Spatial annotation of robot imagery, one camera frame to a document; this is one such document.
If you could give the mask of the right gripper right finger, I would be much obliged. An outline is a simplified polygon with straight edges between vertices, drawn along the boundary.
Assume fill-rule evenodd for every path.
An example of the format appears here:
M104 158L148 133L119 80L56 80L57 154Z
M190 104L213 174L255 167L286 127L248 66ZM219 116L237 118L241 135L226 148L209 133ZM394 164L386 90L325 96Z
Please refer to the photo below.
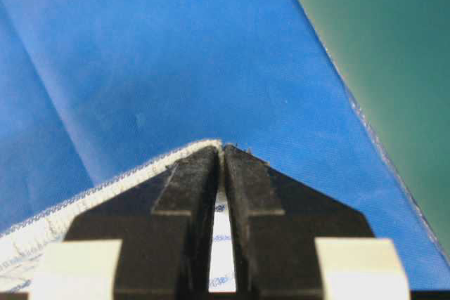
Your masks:
M224 147L236 287L251 299L323 299L315 237L373 237L358 210Z

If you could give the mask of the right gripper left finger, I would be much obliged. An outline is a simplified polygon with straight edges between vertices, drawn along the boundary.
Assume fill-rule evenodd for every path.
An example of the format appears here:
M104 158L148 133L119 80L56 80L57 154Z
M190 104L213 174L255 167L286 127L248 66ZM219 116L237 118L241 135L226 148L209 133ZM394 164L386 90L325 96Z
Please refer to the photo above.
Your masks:
M207 146L77 216L65 240L122 241L114 299L208 292L219 157Z

